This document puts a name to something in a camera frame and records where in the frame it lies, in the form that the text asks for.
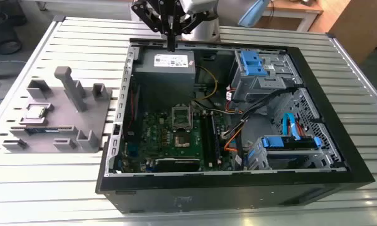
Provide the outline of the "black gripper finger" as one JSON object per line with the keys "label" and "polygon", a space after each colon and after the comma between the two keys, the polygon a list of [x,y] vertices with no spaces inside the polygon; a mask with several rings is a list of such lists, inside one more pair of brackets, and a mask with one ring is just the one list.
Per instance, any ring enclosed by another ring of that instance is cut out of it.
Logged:
{"label": "black gripper finger", "polygon": [[133,13],[143,21],[153,32],[159,32],[166,37],[166,49],[171,51],[171,34],[169,24],[169,3],[166,0],[134,0]]}
{"label": "black gripper finger", "polygon": [[189,34],[207,18],[206,0],[175,0],[173,3],[171,51],[175,50],[175,37]]}

